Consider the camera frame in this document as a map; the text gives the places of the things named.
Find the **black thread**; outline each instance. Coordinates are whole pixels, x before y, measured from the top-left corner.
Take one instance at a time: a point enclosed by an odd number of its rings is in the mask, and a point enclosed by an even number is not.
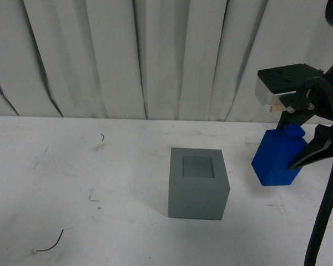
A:
[[[58,238],[58,240],[57,240],[57,242],[51,247],[51,248],[48,248],[48,249],[43,249],[43,250],[37,250],[37,252],[42,252],[42,251],[49,251],[49,250],[51,250],[52,248],[54,248],[57,244],[58,244],[58,242],[59,242],[59,240],[60,240],[60,238],[62,237],[62,234],[63,234],[63,231],[64,231],[64,229],[62,229],[62,232],[60,233],[60,236],[59,236],[59,238]]]

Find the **blue block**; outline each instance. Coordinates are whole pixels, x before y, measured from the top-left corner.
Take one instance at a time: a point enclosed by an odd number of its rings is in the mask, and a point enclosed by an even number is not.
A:
[[[301,168],[288,170],[288,165],[307,145],[299,125],[287,124],[283,130],[267,130],[251,165],[263,186],[290,185]]]

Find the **gray box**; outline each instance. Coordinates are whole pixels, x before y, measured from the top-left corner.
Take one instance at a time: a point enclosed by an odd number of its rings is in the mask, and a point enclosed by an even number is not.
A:
[[[168,217],[221,220],[229,191],[221,150],[171,148]]]

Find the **square opening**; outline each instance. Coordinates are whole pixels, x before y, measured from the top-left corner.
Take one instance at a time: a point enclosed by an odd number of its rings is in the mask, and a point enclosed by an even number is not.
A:
[[[206,156],[183,156],[183,177],[215,178],[212,158]]]

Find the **white curtain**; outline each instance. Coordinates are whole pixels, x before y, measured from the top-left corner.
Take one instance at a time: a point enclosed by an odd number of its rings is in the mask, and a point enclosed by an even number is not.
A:
[[[0,0],[0,115],[277,122],[256,73],[328,70],[326,2]]]

